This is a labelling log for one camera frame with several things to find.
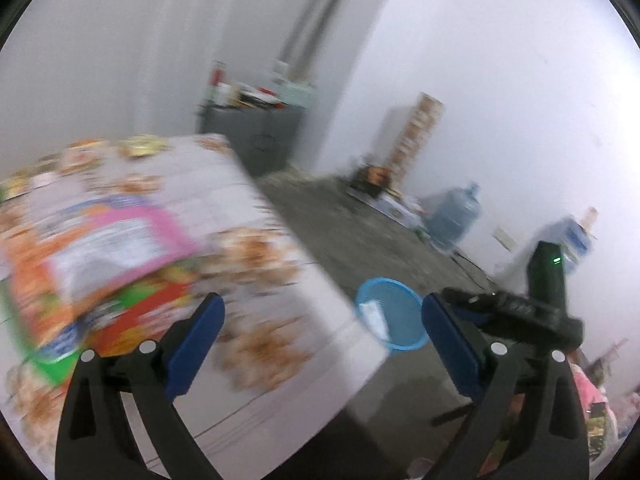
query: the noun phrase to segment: blue basket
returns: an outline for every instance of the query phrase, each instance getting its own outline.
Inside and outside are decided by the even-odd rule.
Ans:
[[[365,326],[361,304],[376,300],[386,320],[389,341],[376,338],[393,350],[417,350],[429,340],[422,325],[422,299],[408,286],[388,278],[365,282],[356,295],[356,313]]]

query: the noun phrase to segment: metal screw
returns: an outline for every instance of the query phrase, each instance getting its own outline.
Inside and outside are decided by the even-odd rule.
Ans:
[[[509,349],[503,343],[496,341],[495,343],[491,344],[491,352],[493,352],[496,355],[506,355],[508,351]]]
[[[143,354],[151,354],[151,352],[153,352],[157,346],[158,345],[153,339],[147,339],[146,341],[140,343],[140,346],[138,346],[138,350],[140,350],[140,353]]]
[[[551,352],[551,357],[557,363],[564,363],[564,360],[566,359],[564,354],[559,350],[554,350],[553,352]]]
[[[88,363],[89,361],[92,361],[94,357],[95,357],[95,352],[91,349],[88,349],[82,352],[82,354],[80,355],[80,360],[83,363]]]

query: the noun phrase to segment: white tablecloth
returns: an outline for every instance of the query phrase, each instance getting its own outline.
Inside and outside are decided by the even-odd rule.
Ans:
[[[125,160],[110,150],[97,174],[105,181],[132,172],[161,176],[161,189],[149,199],[174,213],[202,246],[210,234],[238,226],[277,227],[294,239],[235,155],[205,150],[196,138],[171,138],[170,150],[138,161]],[[66,176],[27,195],[28,215],[37,221],[98,197],[86,191],[81,175]],[[385,348],[356,320],[349,300],[294,241],[302,263],[296,283],[269,296],[236,300],[228,310],[249,310],[266,317],[274,311],[305,315],[307,344],[314,356],[274,392],[237,391],[228,375],[216,367],[214,345],[189,393],[175,401],[186,427],[226,480],[257,480],[284,462],[336,415],[386,358]],[[6,273],[6,267],[0,267],[0,272]],[[6,316],[0,317],[0,352],[0,377],[4,378],[22,359]],[[166,475],[132,397],[125,396],[124,402],[148,467]],[[30,450],[4,388],[0,406],[18,440],[53,479],[52,466]]]

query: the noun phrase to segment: large plastic water bottle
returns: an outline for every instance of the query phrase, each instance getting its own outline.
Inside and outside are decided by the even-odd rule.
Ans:
[[[476,199],[478,184],[449,191],[435,213],[424,223],[431,245],[443,254],[451,254],[478,219],[481,207]]]

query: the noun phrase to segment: power outlet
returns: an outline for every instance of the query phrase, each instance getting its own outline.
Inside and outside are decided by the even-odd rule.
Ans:
[[[501,227],[497,227],[494,229],[493,236],[500,242],[500,245],[507,249],[510,253],[513,253],[513,251],[518,246],[516,240],[514,240],[513,237],[511,237],[511,235]]]

